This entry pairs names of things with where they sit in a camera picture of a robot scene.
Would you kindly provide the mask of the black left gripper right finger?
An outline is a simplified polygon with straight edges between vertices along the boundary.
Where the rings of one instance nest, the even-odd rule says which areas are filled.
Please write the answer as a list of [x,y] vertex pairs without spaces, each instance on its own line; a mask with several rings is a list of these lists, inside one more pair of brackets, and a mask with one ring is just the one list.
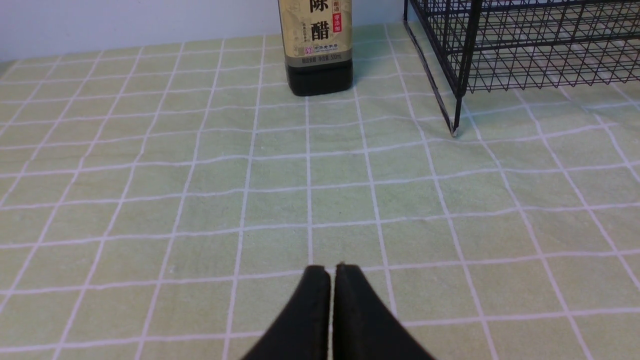
[[432,360],[400,324],[355,264],[336,267],[334,360]]

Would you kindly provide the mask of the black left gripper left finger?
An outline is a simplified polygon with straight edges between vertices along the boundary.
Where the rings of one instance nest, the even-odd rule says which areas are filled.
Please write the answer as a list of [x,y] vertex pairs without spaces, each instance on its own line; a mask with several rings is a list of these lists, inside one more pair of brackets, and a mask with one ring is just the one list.
[[286,306],[243,359],[326,360],[331,286],[324,266],[307,266]]

